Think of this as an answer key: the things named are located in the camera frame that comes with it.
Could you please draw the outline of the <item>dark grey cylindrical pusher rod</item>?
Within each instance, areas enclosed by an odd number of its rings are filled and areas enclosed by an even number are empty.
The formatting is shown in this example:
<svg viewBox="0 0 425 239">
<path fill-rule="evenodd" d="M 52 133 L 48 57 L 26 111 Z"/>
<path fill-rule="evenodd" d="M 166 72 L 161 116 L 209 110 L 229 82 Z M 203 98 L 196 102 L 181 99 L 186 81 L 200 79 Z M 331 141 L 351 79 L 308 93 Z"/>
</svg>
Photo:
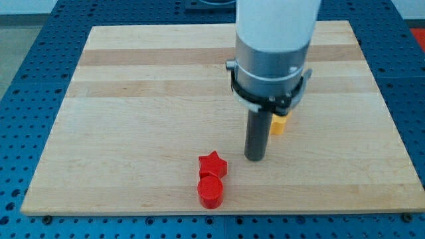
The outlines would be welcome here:
<svg viewBox="0 0 425 239">
<path fill-rule="evenodd" d="M 266 152 L 271 112 L 248 112 L 244 155 L 250 161 L 261 161 Z"/>
</svg>

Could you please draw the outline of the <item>black and grey tool clamp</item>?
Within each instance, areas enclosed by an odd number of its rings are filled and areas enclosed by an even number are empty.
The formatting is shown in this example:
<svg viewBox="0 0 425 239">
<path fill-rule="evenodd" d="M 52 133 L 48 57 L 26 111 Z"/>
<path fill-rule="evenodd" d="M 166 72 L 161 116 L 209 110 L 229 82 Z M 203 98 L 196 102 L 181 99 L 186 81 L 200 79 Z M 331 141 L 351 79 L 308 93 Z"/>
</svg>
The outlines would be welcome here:
<svg viewBox="0 0 425 239">
<path fill-rule="evenodd" d="M 225 68 L 230 72 L 230 85 L 235 99 L 248 108 L 251 112 L 272 112 L 278 116 L 286 116 L 300 102 L 307 88 L 307 82 L 311 78 L 313 70 L 311 68 L 304 72 L 298 85 L 283 96 L 256 96 L 242 88 L 236 81 L 237 64 L 235 60 L 227 60 Z"/>
</svg>

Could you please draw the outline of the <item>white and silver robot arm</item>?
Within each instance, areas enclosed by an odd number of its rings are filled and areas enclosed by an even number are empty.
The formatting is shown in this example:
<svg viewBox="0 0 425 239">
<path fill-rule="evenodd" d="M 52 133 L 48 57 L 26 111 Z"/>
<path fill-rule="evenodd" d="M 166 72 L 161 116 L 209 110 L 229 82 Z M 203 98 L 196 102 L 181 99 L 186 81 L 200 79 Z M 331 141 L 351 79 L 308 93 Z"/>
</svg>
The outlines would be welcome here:
<svg viewBox="0 0 425 239">
<path fill-rule="evenodd" d="M 237 0 L 235 57 L 226 61 L 234 97 L 248 109 L 244 155 L 264 158 L 272 117 L 301 101 L 304 68 L 321 0 Z"/>
</svg>

